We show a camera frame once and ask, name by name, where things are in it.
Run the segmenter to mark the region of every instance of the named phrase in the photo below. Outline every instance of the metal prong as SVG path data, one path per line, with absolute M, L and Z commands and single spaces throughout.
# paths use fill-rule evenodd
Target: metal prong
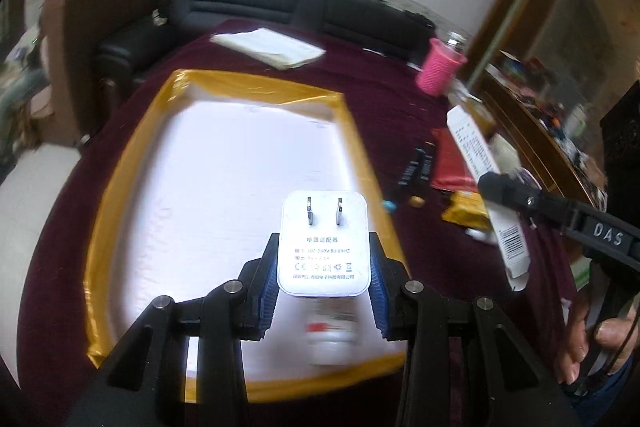
M 338 210 L 335 211 L 335 224 L 340 226 L 342 221 L 342 198 L 338 198 Z

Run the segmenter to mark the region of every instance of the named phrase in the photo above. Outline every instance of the human hand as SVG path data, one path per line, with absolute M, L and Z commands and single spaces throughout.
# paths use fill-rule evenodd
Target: human hand
M 564 337 L 556 356 L 554 369 L 558 383 L 574 383 L 580 375 L 580 362 L 584 360 L 589 352 L 589 331 L 586 328 L 586 319 L 589 314 L 591 304 L 590 286 L 587 285 L 578 292 L 569 310 L 569 320 L 564 330 Z M 594 338 L 598 344 L 606 349 L 617 352 L 625 342 L 626 336 L 633 326 L 636 310 L 631 306 L 626 319 L 608 319 L 602 321 L 594 329 Z M 631 355 L 631 352 L 638 346 L 638 327 L 626 343 L 625 348 L 615 361 L 610 375 L 619 370 Z

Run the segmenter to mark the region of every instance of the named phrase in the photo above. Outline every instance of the white power adapter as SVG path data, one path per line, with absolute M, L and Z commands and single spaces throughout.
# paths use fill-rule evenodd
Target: white power adapter
M 296 190 L 282 206 L 278 285 L 295 297 L 354 297 L 369 288 L 367 201 L 346 190 Z

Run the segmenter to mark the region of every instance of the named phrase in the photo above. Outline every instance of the floor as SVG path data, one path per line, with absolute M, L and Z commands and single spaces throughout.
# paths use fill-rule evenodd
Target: floor
M 0 185 L 0 355 L 16 380 L 22 287 L 40 231 L 79 158 L 75 149 L 44 144 L 23 153 Z

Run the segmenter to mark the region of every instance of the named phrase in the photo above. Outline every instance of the pink cup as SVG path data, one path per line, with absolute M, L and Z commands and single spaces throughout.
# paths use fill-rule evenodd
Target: pink cup
M 458 68 L 466 62 L 462 53 L 452 50 L 440 39 L 433 38 L 431 51 L 424 59 L 422 71 L 415 79 L 421 90 L 431 96 L 444 93 Z

